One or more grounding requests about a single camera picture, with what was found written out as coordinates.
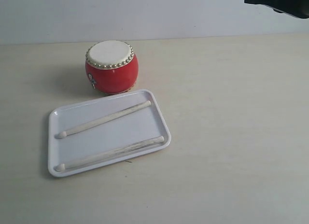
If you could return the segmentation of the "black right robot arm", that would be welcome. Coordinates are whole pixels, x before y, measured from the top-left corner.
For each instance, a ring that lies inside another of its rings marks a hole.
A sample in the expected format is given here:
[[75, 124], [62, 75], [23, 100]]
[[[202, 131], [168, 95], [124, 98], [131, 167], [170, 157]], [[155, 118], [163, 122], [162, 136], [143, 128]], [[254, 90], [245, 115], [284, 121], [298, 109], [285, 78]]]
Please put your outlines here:
[[244, 0], [244, 3], [264, 5], [277, 13], [285, 13], [301, 19], [309, 18], [309, 0]]

